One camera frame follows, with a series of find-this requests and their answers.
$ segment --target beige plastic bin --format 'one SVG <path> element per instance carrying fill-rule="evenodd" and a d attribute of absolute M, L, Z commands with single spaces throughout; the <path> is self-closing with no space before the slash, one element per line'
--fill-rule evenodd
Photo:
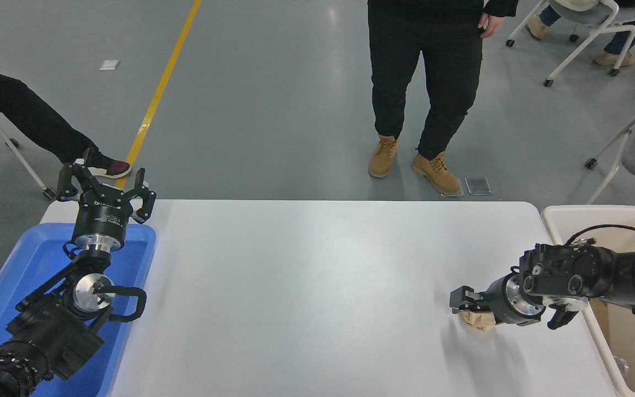
<path fill-rule="evenodd" d="M 624 224 L 635 227 L 635 206 L 551 206 L 542 218 L 555 244 L 563 244 L 572 234 L 596 224 Z M 581 238 L 595 237 L 597 246 L 615 252 L 635 251 L 635 232 L 619 228 L 589 231 Z M 619 395 L 635 396 L 635 316 L 630 310 L 608 305 L 609 344 L 604 339 L 591 309 L 583 314 Z M 612 355 L 627 360 L 628 382 L 622 377 Z"/>

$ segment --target black jacket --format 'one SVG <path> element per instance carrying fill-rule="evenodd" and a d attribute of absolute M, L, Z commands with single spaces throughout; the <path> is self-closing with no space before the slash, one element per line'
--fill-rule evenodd
<path fill-rule="evenodd" d="M 516 16 L 519 0 L 368 0 L 369 7 L 400 18 L 426 23 L 463 23 L 479 20 L 482 13 Z"/>

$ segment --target person's hand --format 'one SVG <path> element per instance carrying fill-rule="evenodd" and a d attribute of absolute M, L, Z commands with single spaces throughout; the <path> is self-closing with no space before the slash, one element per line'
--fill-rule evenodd
<path fill-rule="evenodd" d="M 502 18 L 501 16 L 493 16 L 487 13 L 483 13 L 482 17 L 479 18 L 479 25 L 477 25 L 477 28 L 484 28 L 485 24 L 487 25 L 487 28 L 479 36 L 483 39 L 486 39 L 488 37 L 492 37 L 493 35 L 495 35 L 496 32 L 498 32 L 499 29 L 501 29 L 502 25 L 504 25 L 504 18 Z"/>

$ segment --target blue plastic tray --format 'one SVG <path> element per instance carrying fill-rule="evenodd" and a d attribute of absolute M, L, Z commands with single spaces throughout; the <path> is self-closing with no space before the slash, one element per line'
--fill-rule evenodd
<path fill-rule="evenodd" d="M 73 224 L 44 223 L 28 229 L 16 243 L 0 271 L 0 344 L 11 337 L 6 328 L 18 314 L 14 309 L 16 304 L 70 262 L 62 247 L 72 234 Z M 104 274 L 117 286 L 143 287 L 155 244 L 156 233 L 152 228 L 144 224 L 129 224 L 124 247 L 112 253 L 111 266 Z M 131 314 L 136 299 L 116 297 L 112 305 L 115 314 Z M 67 382 L 58 377 L 50 382 L 41 382 L 33 397 L 107 395 L 131 324 L 104 324 L 98 332 L 104 344 L 90 361 Z"/>

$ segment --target person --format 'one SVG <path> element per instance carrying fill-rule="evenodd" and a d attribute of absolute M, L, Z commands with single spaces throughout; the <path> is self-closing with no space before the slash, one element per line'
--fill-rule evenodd
<path fill-rule="evenodd" d="M 385 178 L 398 149 L 406 88 L 421 53 L 430 111 L 411 168 L 444 196 L 461 185 L 444 164 L 445 149 L 474 103 L 482 39 L 515 16 L 518 0 L 369 0 L 372 105 L 379 143 L 368 166 Z"/>
<path fill-rule="evenodd" d="M 90 138 L 72 128 L 25 83 L 1 74 L 0 113 L 63 164 L 72 163 L 90 149 L 87 165 L 93 175 L 116 179 L 131 171 L 130 164 L 103 155 Z"/>
<path fill-rule="evenodd" d="M 560 15 L 548 6 L 540 12 L 539 15 L 532 17 L 529 22 L 526 23 L 526 28 L 531 33 L 531 36 L 538 40 L 542 40 L 547 33 L 547 28 L 554 24 L 556 20 L 560 19 Z M 635 21 L 625 23 L 625 25 L 635 26 Z M 613 66 L 619 58 L 619 54 L 624 48 L 624 44 L 628 39 L 628 32 L 617 32 L 612 37 L 609 44 L 604 47 L 601 53 L 594 57 L 594 63 L 602 66 Z M 631 43 L 631 47 L 635 45 L 635 36 Z M 635 55 L 627 52 L 622 60 L 621 66 L 631 66 L 635 63 Z"/>

